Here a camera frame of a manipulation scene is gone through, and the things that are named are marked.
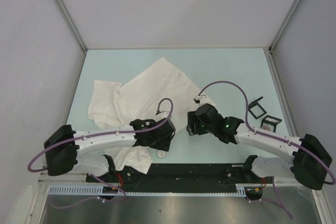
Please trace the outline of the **white t-shirt garment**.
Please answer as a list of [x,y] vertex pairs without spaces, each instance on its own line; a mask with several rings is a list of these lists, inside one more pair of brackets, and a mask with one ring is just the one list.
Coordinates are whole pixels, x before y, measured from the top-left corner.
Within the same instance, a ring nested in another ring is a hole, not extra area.
[[171,121],[179,132],[187,126],[187,113],[198,108],[194,102],[200,88],[164,57],[131,81],[95,80],[88,118],[102,130],[120,127],[136,119],[158,121],[157,109],[171,110]]

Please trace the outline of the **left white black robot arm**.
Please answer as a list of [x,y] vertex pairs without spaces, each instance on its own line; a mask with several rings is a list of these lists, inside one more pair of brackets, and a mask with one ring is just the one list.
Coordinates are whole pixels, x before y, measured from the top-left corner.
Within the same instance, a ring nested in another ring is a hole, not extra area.
[[64,125],[44,143],[47,173],[88,173],[105,182],[112,181],[116,171],[126,166],[146,174],[152,164],[149,149],[169,151],[175,131],[169,119],[136,119],[116,129],[92,133]]

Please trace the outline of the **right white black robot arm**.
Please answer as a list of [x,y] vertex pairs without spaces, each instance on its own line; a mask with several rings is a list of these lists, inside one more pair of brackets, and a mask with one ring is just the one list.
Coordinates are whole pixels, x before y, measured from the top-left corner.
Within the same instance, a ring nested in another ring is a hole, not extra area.
[[313,190],[321,190],[327,183],[332,158],[313,135],[300,138],[255,129],[242,119],[222,117],[208,103],[187,113],[186,130],[190,136],[209,133],[225,144],[247,145],[275,155],[247,158],[242,176],[249,183],[260,177],[293,177]]

